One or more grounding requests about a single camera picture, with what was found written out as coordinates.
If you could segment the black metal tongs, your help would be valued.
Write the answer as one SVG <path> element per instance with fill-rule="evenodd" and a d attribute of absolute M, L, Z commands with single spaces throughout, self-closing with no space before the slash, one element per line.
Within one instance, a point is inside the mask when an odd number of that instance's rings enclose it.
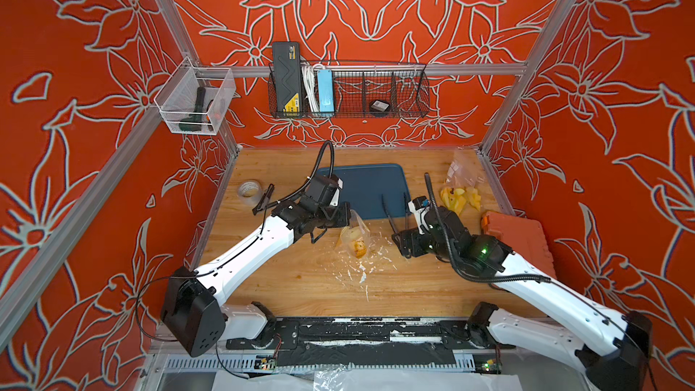
<path fill-rule="evenodd" d="M 398 198 L 395 194 L 382 194 L 380 197 L 382 210 L 392 230 L 391 238 L 394 244 L 400 242 L 403 233 L 413 228 L 408 208 L 409 197 L 408 192 L 403 192 Z"/>

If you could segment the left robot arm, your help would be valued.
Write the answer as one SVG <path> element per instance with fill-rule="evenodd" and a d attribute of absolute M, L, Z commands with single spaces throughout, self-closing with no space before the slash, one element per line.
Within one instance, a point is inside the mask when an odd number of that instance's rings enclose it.
<path fill-rule="evenodd" d="M 313 168 L 305 182 L 274 200 L 270 186 L 253 208 L 262 224 L 241 242 L 195 270 L 168 277 L 160 319 L 189 356 L 199 357 L 221 340 L 269 340 L 275 318 L 259 302 L 228 305 L 236 289 L 278 253 L 304 236 L 316 243 L 327 231 L 349 225 L 350 205 L 340 200 L 343 182 L 329 165 Z"/>

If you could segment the clear bag with yellow toys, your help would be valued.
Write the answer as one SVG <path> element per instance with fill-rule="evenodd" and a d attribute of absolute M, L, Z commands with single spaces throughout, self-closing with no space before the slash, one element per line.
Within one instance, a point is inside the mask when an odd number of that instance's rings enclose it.
<path fill-rule="evenodd" d="M 349 224 L 341 229 L 338 237 L 338 251 L 361 260 L 370 253 L 374 245 L 375 239 L 366 223 L 355 210 L 351 210 Z"/>

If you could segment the clear resealable bag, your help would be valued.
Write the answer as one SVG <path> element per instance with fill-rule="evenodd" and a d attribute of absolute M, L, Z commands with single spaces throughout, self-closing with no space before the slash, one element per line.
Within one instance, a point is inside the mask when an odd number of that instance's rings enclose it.
<path fill-rule="evenodd" d="M 465 206 L 469 205 L 476 211 L 481 211 L 481 195 L 477 188 L 467 186 L 466 188 L 442 188 L 440 198 L 443 206 L 459 215 Z"/>
<path fill-rule="evenodd" d="M 483 168 L 478 164 L 477 154 L 471 150 L 454 150 L 452 162 L 447 170 L 447 188 L 477 188 L 486 182 Z"/>

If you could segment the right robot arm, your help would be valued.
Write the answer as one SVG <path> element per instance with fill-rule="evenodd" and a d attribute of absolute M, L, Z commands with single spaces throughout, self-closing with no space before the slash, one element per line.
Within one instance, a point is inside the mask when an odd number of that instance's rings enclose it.
<path fill-rule="evenodd" d="M 465 324 L 479 349 L 515 346 L 573 367 L 599 390 L 640 390 L 653 378 L 653 324 L 642 313 L 590 300 L 543 273 L 508 244 L 473 235 L 433 192 L 407 204 L 416 225 L 394 235 L 401 255 L 434 255 L 467 282 L 494 285 L 545 313 L 553 324 L 528 320 L 480 302 Z"/>

